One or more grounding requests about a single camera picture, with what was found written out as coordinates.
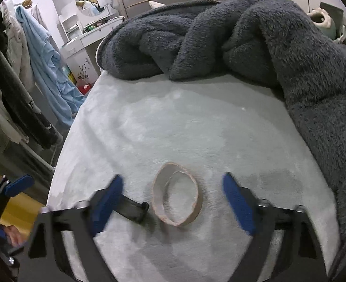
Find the person's left hand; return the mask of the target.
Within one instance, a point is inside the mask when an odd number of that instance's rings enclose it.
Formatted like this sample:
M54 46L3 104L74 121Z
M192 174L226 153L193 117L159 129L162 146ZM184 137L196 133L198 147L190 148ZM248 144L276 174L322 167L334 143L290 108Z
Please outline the person's left hand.
M0 225L2 231L5 232L7 240L12 247L19 247L25 242L25 238L14 225Z

